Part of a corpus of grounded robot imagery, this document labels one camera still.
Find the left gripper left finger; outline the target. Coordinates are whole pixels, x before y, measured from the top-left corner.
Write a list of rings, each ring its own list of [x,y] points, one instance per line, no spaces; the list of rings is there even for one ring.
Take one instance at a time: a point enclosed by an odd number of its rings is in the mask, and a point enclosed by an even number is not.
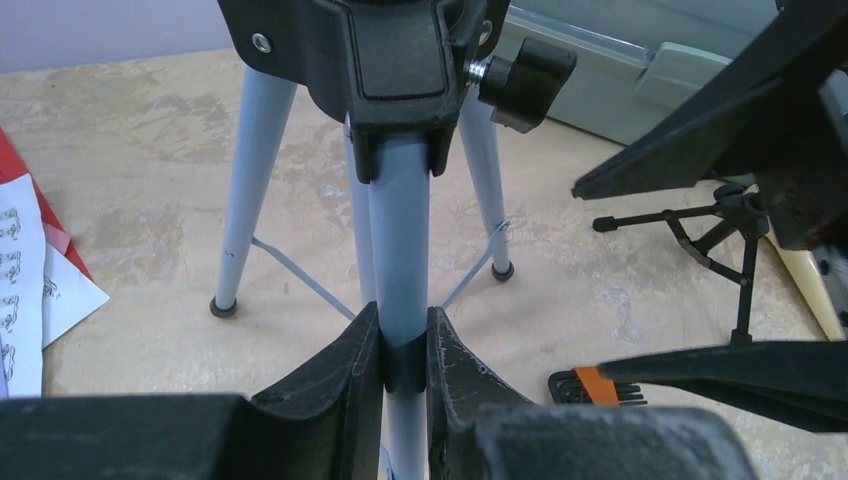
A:
[[[275,384],[239,394],[6,400],[5,479],[374,479],[377,308]]]

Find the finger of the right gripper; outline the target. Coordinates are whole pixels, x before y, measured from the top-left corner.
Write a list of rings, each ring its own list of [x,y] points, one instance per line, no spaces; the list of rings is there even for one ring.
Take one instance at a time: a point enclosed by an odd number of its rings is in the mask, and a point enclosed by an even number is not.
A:
[[[598,365],[625,383],[672,387],[812,433],[847,431],[847,343],[758,341]]]

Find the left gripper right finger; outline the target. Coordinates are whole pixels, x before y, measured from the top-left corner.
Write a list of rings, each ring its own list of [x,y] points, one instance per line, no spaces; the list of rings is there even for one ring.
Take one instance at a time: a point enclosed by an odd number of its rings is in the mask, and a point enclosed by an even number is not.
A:
[[[427,319],[429,470],[433,479],[753,479],[741,441],[695,408],[538,405],[459,338]]]

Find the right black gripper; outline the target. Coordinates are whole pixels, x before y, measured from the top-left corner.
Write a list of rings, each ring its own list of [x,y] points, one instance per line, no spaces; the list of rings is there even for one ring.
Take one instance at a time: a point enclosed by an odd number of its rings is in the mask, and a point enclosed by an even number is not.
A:
[[[578,179],[573,196],[753,174],[783,249],[847,246],[847,78],[830,77],[846,57],[846,2],[787,2],[698,93]]]

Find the black tripod shock-mount stand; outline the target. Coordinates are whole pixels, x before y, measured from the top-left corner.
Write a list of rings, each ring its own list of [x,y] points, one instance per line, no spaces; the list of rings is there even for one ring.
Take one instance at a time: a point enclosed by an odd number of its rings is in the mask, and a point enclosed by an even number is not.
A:
[[[713,204],[701,207],[665,209],[629,217],[598,217],[593,220],[592,228],[596,232],[607,233],[627,226],[666,224],[678,245],[699,265],[739,286],[737,319],[730,334],[730,343],[734,346],[746,345],[752,342],[749,329],[756,258],[759,240],[770,231],[768,215],[760,194],[753,187],[728,183],[714,190],[713,198]],[[681,221],[707,216],[716,217],[719,222],[700,237],[691,238]],[[735,234],[744,240],[742,267],[739,271],[710,256],[715,247]]]

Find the white sheet music page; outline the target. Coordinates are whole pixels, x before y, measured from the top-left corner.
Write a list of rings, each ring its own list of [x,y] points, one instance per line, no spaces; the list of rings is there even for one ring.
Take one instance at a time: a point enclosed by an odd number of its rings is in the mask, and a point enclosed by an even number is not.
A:
[[[10,398],[39,397],[46,239],[32,178],[1,185],[1,348]]]
[[[109,296],[56,248],[46,246],[42,300],[42,348],[45,349],[90,314]]]

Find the blue music stand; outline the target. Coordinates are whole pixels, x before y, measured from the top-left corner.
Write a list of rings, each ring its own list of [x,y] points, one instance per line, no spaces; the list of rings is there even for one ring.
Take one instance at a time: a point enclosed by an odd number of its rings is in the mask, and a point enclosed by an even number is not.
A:
[[[528,38],[494,48],[505,1],[223,1],[244,62],[241,113],[220,275],[210,310],[232,316],[294,96],[304,86],[342,123],[360,288],[375,308],[382,383],[369,410],[387,412],[395,479],[425,473],[425,351],[430,181],[460,133],[489,243],[483,260],[510,279],[494,128],[526,133],[547,115],[577,64],[574,52]]]

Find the red sheet music page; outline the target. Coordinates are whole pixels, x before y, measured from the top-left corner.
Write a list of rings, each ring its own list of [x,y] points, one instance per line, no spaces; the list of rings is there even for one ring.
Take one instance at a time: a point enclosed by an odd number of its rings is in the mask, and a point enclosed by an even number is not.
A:
[[[28,167],[7,138],[5,132],[1,131],[1,183],[4,184],[16,180],[24,174],[29,174]],[[61,225],[57,215],[35,180],[32,180],[32,184],[38,201],[42,223],[46,228],[45,232],[48,244],[59,251],[89,280],[93,280],[89,269],[71,240],[71,235]]]

